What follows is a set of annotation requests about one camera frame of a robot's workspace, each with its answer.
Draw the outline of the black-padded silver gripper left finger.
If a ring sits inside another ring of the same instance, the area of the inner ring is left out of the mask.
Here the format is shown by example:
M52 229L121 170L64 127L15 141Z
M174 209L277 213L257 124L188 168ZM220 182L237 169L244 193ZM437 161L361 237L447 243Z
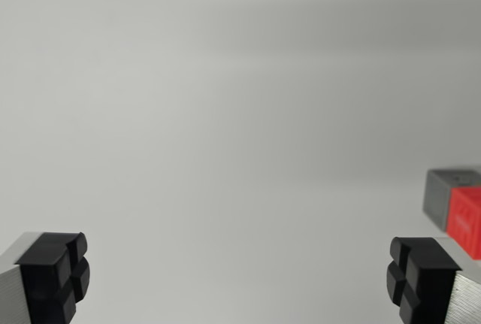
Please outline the black-padded silver gripper left finger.
M90 280L84 233L25 232L1 254L1 322L70 323Z

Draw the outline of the black-padded silver gripper right finger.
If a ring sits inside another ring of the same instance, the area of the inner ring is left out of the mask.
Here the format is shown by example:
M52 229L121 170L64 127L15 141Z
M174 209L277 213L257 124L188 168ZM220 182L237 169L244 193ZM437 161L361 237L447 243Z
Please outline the black-padded silver gripper right finger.
M386 285L409 324L480 323L480 258L452 238L400 238L390 244Z

